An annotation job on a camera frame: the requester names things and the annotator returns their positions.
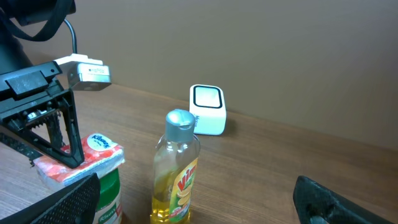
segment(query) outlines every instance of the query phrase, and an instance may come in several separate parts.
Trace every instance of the wall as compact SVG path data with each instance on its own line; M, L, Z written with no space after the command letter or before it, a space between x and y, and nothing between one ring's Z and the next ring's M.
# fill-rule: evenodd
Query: wall
M398 148L396 0L76 4L80 53L117 84L184 100L192 84L218 85L231 111ZM34 62L72 49L66 26L24 46Z

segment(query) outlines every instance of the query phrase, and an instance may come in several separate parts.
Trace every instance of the tissue packet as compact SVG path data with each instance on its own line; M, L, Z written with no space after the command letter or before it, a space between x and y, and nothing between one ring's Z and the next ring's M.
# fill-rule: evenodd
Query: tissue packet
M123 147L102 134L94 133L84 137L81 145L85 161L77 168L71 169L46 155L33 161L48 188L60 190L95 172L98 178L102 178L124 163ZM70 146L64 146L61 150L69 153Z

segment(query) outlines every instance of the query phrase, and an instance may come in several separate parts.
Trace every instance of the wooden table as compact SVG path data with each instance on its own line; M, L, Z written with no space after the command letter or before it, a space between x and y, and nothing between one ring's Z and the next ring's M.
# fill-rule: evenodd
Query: wooden table
M75 99L81 137L99 132L125 147L124 223L149 223L155 145L165 115L188 102L118 85ZM398 151L237 113L228 113L222 136L199 138L192 223L299 223L292 200L299 175L398 222ZM0 218L50 194L24 156L0 146Z

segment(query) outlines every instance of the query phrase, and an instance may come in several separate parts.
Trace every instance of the tabletop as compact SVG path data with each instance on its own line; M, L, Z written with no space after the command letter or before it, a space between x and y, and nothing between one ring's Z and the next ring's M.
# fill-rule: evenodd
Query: tabletop
M188 102L119 85L76 91L75 101L81 137L98 132L124 146L123 223L149 223L155 145L165 115ZM233 112L222 135L199 139L192 223L299 223L299 175L398 222L398 151ZM0 145L0 218L51 193L27 158Z

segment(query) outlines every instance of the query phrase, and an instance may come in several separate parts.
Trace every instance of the clear plastic bottle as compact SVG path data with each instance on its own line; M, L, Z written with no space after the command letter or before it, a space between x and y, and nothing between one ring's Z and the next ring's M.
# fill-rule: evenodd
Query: clear plastic bottle
M166 116L166 132L156 146L150 222L186 224L200 151L193 134L195 117L185 110Z

